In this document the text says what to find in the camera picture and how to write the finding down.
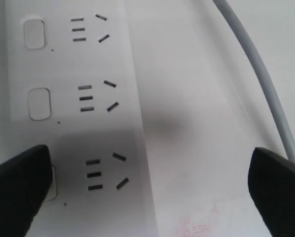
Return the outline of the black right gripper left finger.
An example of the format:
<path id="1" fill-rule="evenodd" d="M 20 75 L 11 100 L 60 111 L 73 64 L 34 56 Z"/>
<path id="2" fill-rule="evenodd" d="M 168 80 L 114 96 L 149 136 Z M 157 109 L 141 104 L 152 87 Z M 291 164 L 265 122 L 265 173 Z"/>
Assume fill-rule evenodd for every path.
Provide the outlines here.
<path id="1" fill-rule="evenodd" d="M 51 186 L 46 145 L 0 164 L 0 237 L 24 237 Z"/>

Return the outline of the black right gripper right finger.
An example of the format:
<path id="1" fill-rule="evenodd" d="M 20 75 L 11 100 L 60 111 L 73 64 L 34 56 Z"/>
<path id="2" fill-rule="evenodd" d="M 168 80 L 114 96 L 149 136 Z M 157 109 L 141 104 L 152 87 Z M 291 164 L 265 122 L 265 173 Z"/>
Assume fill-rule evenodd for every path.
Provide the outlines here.
<path id="1" fill-rule="evenodd" d="M 295 164 L 262 147 L 253 151 L 248 189 L 273 237 L 295 237 Z"/>

